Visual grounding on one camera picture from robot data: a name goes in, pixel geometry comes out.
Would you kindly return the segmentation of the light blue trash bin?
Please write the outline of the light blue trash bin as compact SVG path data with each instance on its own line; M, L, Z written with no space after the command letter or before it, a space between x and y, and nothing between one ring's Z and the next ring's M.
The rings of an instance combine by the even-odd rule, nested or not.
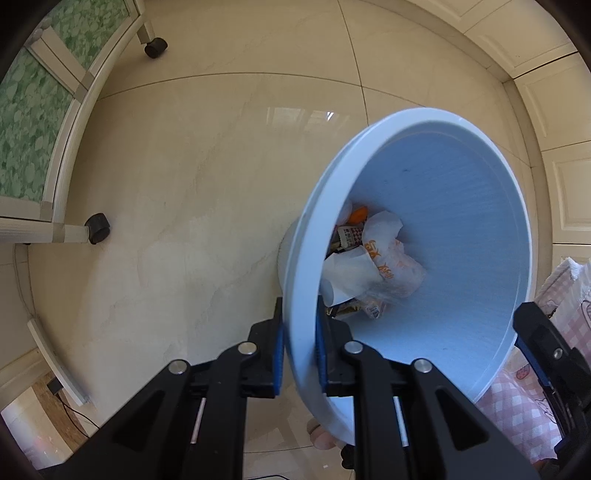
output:
M531 289L532 238L519 183L495 144L461 116L403 110L360 132L332 160L288 229L277 260L297 390L312 416L353 442L353 402L322 391L318 316L346 315L384 357L430 360L480 400L515 342Z

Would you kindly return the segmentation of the trash inside bin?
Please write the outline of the trash inside bin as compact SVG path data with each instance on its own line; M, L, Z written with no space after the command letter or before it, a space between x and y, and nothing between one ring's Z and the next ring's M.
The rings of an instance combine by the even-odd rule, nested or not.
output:
M403 222L388 210L370 214L361 207L335 227L322 266L320 295L329 316L362 312L372 320L412 296L427 272L406 253L399 234Z

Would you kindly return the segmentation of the pink checkered tablecloth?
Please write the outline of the pink checkered tablecloth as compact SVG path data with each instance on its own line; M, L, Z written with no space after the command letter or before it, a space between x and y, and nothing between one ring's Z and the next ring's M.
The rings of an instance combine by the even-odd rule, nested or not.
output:
M528 460L590 443L590 265L567 258L514 315L518 337L478 408Z

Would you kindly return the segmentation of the pink slipper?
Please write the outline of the pink slipper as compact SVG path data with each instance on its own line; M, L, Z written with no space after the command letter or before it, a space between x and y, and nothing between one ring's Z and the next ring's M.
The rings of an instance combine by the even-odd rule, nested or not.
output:
M315 449L321 451L328 451L334 448L342 449L346 446L345 442L335 438L328 430L318 422L317 419L311 418L307 424L308 436L310 436L311 445Z

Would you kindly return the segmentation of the white rolling cabinet cart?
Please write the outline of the white rolling cabinet cart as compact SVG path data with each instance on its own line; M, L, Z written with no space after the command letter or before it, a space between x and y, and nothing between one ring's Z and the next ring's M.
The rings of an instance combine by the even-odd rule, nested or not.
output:
M102 213L69 225L73 168L90 114L131 39L156 59L167 48L141 1L1 4L1 240L97 244Z

